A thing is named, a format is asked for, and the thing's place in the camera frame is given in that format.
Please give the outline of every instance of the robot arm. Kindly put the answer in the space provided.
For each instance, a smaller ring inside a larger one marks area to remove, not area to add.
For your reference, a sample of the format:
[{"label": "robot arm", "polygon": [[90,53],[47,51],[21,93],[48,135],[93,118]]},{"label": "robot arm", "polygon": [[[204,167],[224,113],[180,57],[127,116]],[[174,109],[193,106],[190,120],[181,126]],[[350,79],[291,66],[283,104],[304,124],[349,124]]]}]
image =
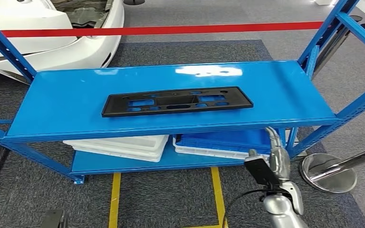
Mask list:
[{"label": "robot arm", "polygon": [[303,200],[298,186],[289,180],[290,157],[276,131],[267,127],[271,141],[270,166],[255,150],[244,161],[244,166],[258,184],[270,192],[263,200],[273,228],[308,228],[300,218],[303,214]]}]

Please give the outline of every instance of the stanchion post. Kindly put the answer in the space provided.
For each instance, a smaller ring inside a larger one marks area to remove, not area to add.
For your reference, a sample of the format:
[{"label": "stanchion post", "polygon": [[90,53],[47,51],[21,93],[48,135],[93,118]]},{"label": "stanchion post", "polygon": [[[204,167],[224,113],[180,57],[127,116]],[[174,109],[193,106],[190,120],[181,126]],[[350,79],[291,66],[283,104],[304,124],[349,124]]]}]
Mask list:
[{"label": "stanchion post", "polygon": [[[363,18],[360,16],[352,15],[351,18],[356,22],[360,22]],[[325,66],[325,64],[331,59],[339,47],[344,43],[344,41],[349,37],[350,30],[344,25],[340,26],[335,33],[335,35],[330,39],[325,48],[321,51],[317,58],[316,68],[314,69],[314,74],[311,80],[320,72],[320,70]]]},{"label": "stanchion post", "polygon": [[365,163],[365,152],[342,160],[334,155],[316,153],[307,156],[300,173],[313,187],[331,193],[352,190],[357,181],[353,168]]}]

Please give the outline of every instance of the yellow floor line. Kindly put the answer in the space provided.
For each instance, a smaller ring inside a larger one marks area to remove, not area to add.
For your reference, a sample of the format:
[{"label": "yellow floor line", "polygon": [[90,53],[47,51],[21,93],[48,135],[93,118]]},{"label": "yellow floor line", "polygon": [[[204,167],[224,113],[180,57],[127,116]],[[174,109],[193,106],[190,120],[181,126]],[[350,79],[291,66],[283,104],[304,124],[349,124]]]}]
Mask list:
[{"label": "yellow floor line", "polygon": [[121,186],[121,174],[120,173],[114,173],[114,175],[113,175],[113,189],[111,191],[110,219],[109,219],[109,222],[108,222],[108,227],[109,228],[117,228],[120,186]]},{"label": "yellow floor line", "polygon": [[225,212],[223,190],[221,189],[221,180],[218,167],[211,167],[213,191],[215,192],[216,211],[218,213],[219,227],[222,226],[223,216]]},{"label": "yellow floor line", "polygon": [[189,228],[220,228],[220,226],[219,225],[213,225],[213,226],[189,227]]},{"label": "yellow floor line", "polygon": [[[217,167],[211,168],[213,191],[215,194],[216,211],[218,215],[218,225],[213,226],[202,226],[202,227],[190,227],[190,228],[222,228],[222,220],[225,212],[223,191],[221,188],[221,180],[219,175],[219,169]],[[110,219],[108,223],[109,228],[117,228],[118,224],[118,204],[119,204],[119,193],[121,185],[121,174],[114,173],[113,175],[113,189],[111,193],[111,204],[110,204]]]}]

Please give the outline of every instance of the blue shelf top surface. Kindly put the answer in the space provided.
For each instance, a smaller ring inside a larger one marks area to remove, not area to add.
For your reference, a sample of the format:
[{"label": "blue shelf top surface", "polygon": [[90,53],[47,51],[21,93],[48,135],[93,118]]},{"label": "blue shelf top surface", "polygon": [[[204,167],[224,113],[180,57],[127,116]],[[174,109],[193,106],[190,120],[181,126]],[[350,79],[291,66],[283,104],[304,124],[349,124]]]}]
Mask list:
[{"label": "blue shelf top surface", "polygon": [[[253,108],[103,118],[110,94],[239,86]],[[38,72],[5,138],[12,142],[333,124],[338,118],[297,61]]]},{"label": "blue shelf top surface", "polygon": [[167,142],[159,162],[120,158],[110,155],[76,151],[72,173],[77,175],[103,174],[114,172],[136,172],[204,168],[212,166],[242,165],[243,160],[219,158],[175,152],[172,141]]}]

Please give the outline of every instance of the carpet floor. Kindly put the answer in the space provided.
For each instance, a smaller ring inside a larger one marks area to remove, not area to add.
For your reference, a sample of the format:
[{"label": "carpet floor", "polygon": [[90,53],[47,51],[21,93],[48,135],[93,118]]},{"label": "carpet floor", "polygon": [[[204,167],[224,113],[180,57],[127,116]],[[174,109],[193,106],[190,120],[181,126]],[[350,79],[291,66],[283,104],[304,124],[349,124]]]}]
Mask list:
[{"label": "carpet floor", "polygon": [[[113,67],[271,60],[260,40],[121,44]],[[27,86],[0,76],[0,118],[13,118]],[[310,129],[301,129],[299,137]],[[33,143],[44,154],[69,165],[73,151],[61,142]],[[310,152],[324,152],[318,144]],[[304,220],[310,228],[365,228],[365,218],[350,194],[332,195],[292,180],[302,190]],[[242,167],[220,168],[225,203],[259,186]],[[70,228],[108,227],[112,175],[88,176],[84,185],[0,148],[0,228],[37,228],[48,209],[65,209]],[[230,228],[269,228],[259,195],[243,198],[229,214]],[[210,169],[154,171],[121,175],[118,227],[182,228],[217,225]]]}]

